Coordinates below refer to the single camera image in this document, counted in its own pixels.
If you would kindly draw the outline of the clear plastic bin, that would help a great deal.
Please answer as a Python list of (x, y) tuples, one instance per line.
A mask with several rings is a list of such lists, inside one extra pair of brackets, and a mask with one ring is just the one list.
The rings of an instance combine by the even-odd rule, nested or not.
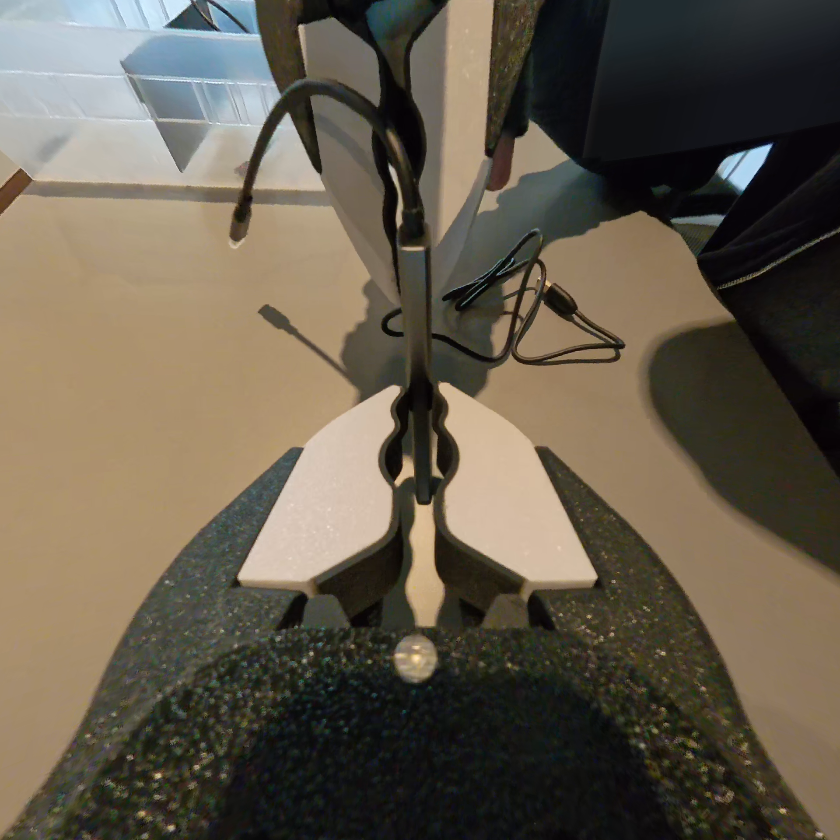
[(278, 99), (254, 2), (2, 2), (2, 151), (36, 180), (227, 186)]

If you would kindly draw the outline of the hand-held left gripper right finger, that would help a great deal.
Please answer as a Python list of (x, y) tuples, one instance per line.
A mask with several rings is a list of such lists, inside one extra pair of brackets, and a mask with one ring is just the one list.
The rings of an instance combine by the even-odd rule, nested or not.
[(436, 393), (441, 481), (435, 565), (445, 588), (486, 613), (500, 596), (588, 591), (598, 574), (537, 448), (449, 383)]

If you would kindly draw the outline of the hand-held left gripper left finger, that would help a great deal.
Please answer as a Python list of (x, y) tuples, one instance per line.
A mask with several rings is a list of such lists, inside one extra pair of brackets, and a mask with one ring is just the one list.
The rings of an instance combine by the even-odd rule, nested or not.
[(237, 574), (242, 587), (330, 595), (346, 615), (385, 598), (403, 567), (403, 402), (391, 385), (309, 439)]

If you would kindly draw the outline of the person's right forearm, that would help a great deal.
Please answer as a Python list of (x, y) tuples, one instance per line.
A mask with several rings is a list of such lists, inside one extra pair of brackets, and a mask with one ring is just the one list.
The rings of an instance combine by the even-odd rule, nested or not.
[(536, 124), (575, 163), (582, 163), (607, 1), (547, 1), (503, 124), (524, 135)]

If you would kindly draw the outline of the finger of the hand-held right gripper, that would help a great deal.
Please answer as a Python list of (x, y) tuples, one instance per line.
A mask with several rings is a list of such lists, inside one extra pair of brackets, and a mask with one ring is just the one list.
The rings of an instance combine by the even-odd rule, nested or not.
[[(378, 104), (381, 87), (375, 52), (335, 19), (305, 24), (308, 77), (335, 80)], [(322, 161), (321, 180), (358, 257), (383, 295), (397, 302), (392, 247), (383, 227), (385, 185), (375, 166), (375, 133), (344, 105), (311, 100)]]
[(411, 47), (411, 94), (426, 154), (419, 182), (432, 241), (432, 282), (453, 284), (487, 186), (491, 1), (440, 8)]

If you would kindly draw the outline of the person's right hand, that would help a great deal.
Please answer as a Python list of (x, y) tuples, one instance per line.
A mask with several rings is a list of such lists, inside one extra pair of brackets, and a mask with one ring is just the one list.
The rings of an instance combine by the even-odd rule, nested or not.
[(503, 134), (491, 157), (490, 172), (486, 184), (486, 190), (496, 193), (502, 190), (511, 177), (511, 163), (515, 150), (516, 138)]

